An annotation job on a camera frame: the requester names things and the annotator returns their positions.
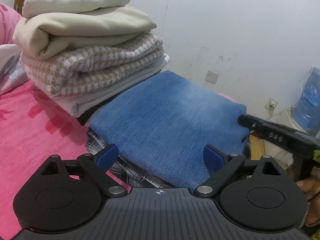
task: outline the black circular disc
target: black circular disc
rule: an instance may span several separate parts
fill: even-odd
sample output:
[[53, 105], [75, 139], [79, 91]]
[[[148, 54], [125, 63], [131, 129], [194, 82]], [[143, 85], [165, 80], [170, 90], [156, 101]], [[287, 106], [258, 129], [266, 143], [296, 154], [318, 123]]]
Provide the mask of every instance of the black circular disc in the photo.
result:
[[26, 183], [13, 201], [20, 224], [40, 232], [61, 232], [80, 226], [98, 212], [100, 205], [99, 190], [77, 179], [63, 183], [48, 179], [33, 187]]
[[280, 231], [297, 225], [308, 205], [296, 185], [271, 175], [228, 185], [221, 192], [220, 203], [232, 220], [258, 231]]

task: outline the metal screw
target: metal screw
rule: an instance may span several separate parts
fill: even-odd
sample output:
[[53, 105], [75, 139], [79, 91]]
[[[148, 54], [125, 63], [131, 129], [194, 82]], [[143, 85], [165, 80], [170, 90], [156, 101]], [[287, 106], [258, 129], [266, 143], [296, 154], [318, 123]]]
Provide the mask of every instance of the metal screw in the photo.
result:
[[213, 191], [213, 189], [209, 186], [200, 186], [197, 188], [197, 191], [202, 194], [209, 194]]
[[108, 189], [109, 193], [112, 195], [119, 195], [124, 192], [124, 188], [120, 186], [113, 186]]

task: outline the human hand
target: human hand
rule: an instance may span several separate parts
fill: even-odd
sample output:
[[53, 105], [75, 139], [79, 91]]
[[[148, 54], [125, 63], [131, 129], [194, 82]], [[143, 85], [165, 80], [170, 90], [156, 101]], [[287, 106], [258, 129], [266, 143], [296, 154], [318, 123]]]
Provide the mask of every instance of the human hand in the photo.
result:
[[[309, 177], [297, 182], [299, 188], [307, 193], [307, 197], [315, 196], [320, 191], [320, 179]], [[309, 210], [306, 216], [306, 226], [314, 227], [320, 223], [320, 195], [309, 202]]]

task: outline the gray ribbed surface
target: gray ribbed surface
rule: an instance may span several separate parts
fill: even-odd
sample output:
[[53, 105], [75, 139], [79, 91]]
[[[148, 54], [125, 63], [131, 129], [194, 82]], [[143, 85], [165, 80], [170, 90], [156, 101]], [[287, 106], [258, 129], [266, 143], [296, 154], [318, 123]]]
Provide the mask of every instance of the gray ribbed surface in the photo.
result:
[[260, 234], [229, 222], [209, 199], [188, 189], [133, 188], [122, 198], [107, 201], [97, 218], [72, 232], [40, 235], [23, 231], [15, 240], [307, 240], [297, 229]]

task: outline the plaid shirt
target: plaid shirt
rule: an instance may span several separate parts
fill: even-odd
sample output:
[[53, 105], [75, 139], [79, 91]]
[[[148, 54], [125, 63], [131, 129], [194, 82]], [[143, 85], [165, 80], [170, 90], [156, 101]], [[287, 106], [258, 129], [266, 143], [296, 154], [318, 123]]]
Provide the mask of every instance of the plaid shirt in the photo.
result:
[[[89, 139], [85, 147], [91, 154], [97, 154], [108, 145], [90, 128], [87, 134]], [[110, 171], [132, 187], [173, 187], [171, 184], [149, 174], [144, 169], [120, 156], [118, 156], [117, 161], [112, 165]]]

